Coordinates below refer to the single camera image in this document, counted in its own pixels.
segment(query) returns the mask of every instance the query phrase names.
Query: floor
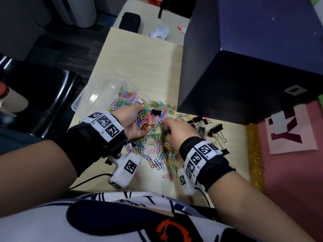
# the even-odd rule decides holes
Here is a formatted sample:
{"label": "floor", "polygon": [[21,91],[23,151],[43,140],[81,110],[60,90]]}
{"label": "floor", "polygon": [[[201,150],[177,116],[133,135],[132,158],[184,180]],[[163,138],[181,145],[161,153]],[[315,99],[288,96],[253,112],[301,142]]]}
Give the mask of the floor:
{"label": "floor", "polygon": [[[82,76],[82,84],[75,93],[76,98],[87,84],[115,20],[114,16],[98,13],[96,23],[90,28],[79,28],[53,20],[38,38],[26,61],[78,73]],[[68,130],[74,115],[70,105],[53,136]]]}

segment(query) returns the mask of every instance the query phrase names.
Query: black cable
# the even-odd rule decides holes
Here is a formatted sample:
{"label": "black cable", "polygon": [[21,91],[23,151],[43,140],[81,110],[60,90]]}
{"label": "black cable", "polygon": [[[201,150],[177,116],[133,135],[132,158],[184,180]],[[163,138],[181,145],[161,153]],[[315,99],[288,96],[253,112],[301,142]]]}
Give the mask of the black cable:
{"label": "black cable", "polygon": [[208,201],[208,199],[207,199],[206,195],[203,193],[203,191],[202,191],[202,190],[200,190],[198,187],[195,187],[195,189],[199,190],[199,191],[202,193],[202,195],[203,195],[203,196],[204,196],[204,198],[206,199],[207,205],[209,206],[209,208],[211,208],[210,203],[209,203],[209,201]]}
{"label": "black cable", "polygon": [[110,174],[110,173],[103,173],[103,174],[100,174],[100,175],[97,175],[97,176],[91,177],[90,179],[87,179],[86,181],[84,181],[84,182],[82,182],[82,183],[79,183],[79,184],[77,184],[77,185],[75,185],[74,187],[71,187],[71,188],[69,188],[69,189],[74,189],[74,188],[76,188],[76,187],[78,187],[78,186],[81,186],[82,184],[87,183],[88,181],[91,181],[91,180],[93,180],[93,179],[95,179],[95,178],[97,178],[97,177],[99,177],[99,176],[113,176],[113,175],[112,175],[112,174]]}

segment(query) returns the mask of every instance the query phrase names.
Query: pink board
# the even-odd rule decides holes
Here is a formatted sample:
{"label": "pink board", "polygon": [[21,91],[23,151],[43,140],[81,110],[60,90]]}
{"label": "pink board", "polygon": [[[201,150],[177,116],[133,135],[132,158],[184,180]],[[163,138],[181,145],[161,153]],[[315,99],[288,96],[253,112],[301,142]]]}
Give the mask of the pink board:
{"label": "pink board", "polygon": [[265,119],[270,154],[317,150],[306,105],[284,111],[287,132],[275,134],[271,117]]}

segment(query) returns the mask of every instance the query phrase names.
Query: desk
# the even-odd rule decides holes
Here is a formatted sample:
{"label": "desk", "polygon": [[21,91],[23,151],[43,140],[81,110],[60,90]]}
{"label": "desk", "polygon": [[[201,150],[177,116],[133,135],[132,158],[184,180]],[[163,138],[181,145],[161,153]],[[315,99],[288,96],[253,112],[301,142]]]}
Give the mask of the desk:
{"label": "desk", "polygon": [[[182,45],[111,28],[89,83],[95,79],[106,78],[109,73],[118,70],[131,75],[131,82],[140,88],[141,98],[146,99],[150,95],[151,100],[177,105],[182,52]],[[75,114],[71,126],[76,125],[78,121],[79,117]],[[227,139],[223,146],[230,151],[230,154],[226,155],[230,165],[249,180],[246,126],[217,120],[212,120],[211,126],[218,123],[223,124],[223,134]],[[95,175],[111,173],[115,169],[114,165],[109,166],[104,162],[104,159],[100,159],[94,163],[75,181],[73,186]],[[182,160],[174,163],[177,167],[183,166]],[[141,158],[138,173],[141,183],[139,184],[135,178],[130,183],[130,187],[135,191],[152,191],[188,204],[206,206],[206,201],[201,194],[196,193],[193,197],[185,196],[178,177],[173,180],[164,179],[163,175],[168,173],[167,170],[152,169],[144,158]],[[89,181],[76,190],[116,191],[108,184],[106,176]]]}
{"label": "desk", "polygon": [[138,14],[141,18],[138,34],[147,36],[149,30],[155,30],[159,23],[169,28],[166,41],[175,44],[184,44],[184,34],[177,28],[179,25],[187,28],[190,20],[168,10],[163,10],[161,19],[158,19],[159,7],[138,0],[128,0],[120,11],[113,27],[119,28],[122,16],[125,12]]}

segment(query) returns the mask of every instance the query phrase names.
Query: right hand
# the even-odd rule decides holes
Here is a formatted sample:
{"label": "right hand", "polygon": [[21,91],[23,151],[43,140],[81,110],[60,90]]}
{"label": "right hand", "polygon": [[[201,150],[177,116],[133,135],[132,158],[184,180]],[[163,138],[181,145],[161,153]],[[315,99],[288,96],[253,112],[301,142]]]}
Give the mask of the right hand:
{"label": "right hand", "polygon": [[171,134],[167,134],[166,141],[179,152],[182,143],[190,137],[200,137],[200,134],[183,118],[177,117],[175,120],[173,118],[167,118],[164,123],[165,129],[170,129]]}

